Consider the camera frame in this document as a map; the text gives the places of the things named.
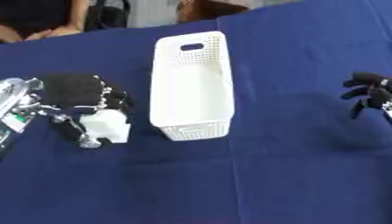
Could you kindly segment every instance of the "black bag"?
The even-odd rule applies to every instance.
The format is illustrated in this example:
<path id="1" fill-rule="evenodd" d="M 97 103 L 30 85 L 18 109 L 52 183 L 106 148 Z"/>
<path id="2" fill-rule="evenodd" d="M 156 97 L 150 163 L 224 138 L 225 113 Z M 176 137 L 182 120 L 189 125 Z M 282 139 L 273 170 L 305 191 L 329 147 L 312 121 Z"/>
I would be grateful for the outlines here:
<path id="1" fill-rule="evenodd" d="M 97 0 L 96 5 L 90 6 L 85 24 L 86 32 L 127 27 L 130 15 L 130 2 L 122 0 L 122 9 L 106 6 L 106 2 L 107 0 Z"/>

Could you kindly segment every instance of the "black glove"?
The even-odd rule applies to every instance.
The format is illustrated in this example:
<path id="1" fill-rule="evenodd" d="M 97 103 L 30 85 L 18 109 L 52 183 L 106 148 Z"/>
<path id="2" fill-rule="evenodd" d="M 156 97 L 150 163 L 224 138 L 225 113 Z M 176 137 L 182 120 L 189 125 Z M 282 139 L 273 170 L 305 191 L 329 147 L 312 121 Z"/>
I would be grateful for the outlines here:
<path id="1" fill-rule="evenodd" d="M 344 87 L 362 86 L 348 91 L 341 96 L 348 100 L 356 96 L 367 95 L 368 98 L 360 99 L 351 109 L 350 116 L 355 119 L 364 108 L 382 109 L 383 105 L 392 101 L 392 82 L 374 73 L 354 73 L 353 79 L 344 82 Z"/>
<path id="2" fill-rule="evenodd" d="M 58 109 L 120 109 L 124 113 L 133 106 L 132 99 L 119 87 L 109 85 L 93 74 L 58 73 L 37 77 L 44 83 L 42 105 Z"/>
<path id="3" fill-rule="evenodd" d="M 52 125 L 82 148 L 95 149 L 111 142 L 90 137 L 78 116 L 101 109 L 120 110 L 128 116 L 133 107 L 132 99 L 120 87 L 93 74 L 59 73 L 37 78 L 44 84 L 41 107 L 52 116 Z"/>

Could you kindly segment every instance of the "person's hand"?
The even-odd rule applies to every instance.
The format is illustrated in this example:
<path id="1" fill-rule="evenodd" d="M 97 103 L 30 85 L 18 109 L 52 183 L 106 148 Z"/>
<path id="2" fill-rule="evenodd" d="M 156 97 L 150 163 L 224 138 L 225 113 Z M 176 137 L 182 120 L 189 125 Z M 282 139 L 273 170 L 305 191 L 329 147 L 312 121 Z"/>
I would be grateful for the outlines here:
<path id="1" fill-rule="evenodd" d="M 65 36 L 65 35 L 72 35 L 72 34 L 78 34 L 83 32 L 82 30 L 78 29 L 76 26 L 67 24 L 60 26 L 56 29 L 54 29 L 47 37 L 52 38 L 52 37 L 59 37 L 59 36 Z"/>
<path id="2" fill-rule="evenodd" d="M 0 40 L 5 43 L 15 43 L 21 41 L 22 38 L 15 29 L 0 24 Z"/>
<path id="3" fill-rule="evenodd" d="M 390 78 L 375 73 L 354 73 L 353 78 L 344 82 L 344 87 L 356 87 L 341 96 L 348 100 L 356 96 L 367 95 L 368 98 L 359 99 L 352 108 L 350 116 L 355 119 L 365 108 L 382 109 L 387 102 L 392 102 L 392 83 Z"/>
<path id="4" fill-rule="evenodd" d="M 52 30 L 45 30 L 33 33 L 29 37 L 27 37 L 24 41 L 27 40 L 36 40 L 36 39 L 45 39 L 52 33 Z"/>
<path id="5" fill-rule="evenodd" d="M 80 29 L 77 29 L 73 25 L 63 25 L 60 26 L 54 30 L 44 30 L 44 31 L 39 31 L 36 33 L 33 33 L 29 37 L 25 39 L 27 40 L 36 40 L 36 39 L 47 39 L 47 38 L 53 38 L 53 37 L 59 37 L 59 36 L 65 36 L 65 35 L 72 35 L 72 34 L 77 34 L 81 33 L 82 31 Z"/>

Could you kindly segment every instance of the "dark clothing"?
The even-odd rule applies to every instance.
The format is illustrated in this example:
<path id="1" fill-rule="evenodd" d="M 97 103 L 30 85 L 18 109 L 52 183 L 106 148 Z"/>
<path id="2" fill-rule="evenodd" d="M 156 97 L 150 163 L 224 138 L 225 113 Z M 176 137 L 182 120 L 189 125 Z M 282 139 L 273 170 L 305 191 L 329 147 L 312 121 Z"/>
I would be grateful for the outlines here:
<path id="1" fill-rule="evenodd" d="M 71 0 L 0 0 L 0 24 L 26 37 L 65 25 L 70 8 Z"/>

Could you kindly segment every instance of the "white plastic basket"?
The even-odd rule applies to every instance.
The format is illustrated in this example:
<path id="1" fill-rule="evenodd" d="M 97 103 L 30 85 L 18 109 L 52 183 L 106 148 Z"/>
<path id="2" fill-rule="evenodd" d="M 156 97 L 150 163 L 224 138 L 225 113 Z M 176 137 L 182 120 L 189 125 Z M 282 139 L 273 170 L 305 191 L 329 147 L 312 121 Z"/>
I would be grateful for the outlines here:
<path id="1" fill-rule="evenodd" d="M 161 38 L 152 71 L 150 121 L 171 140 L 224 137 L 235 113 L 225 35 Z"/>

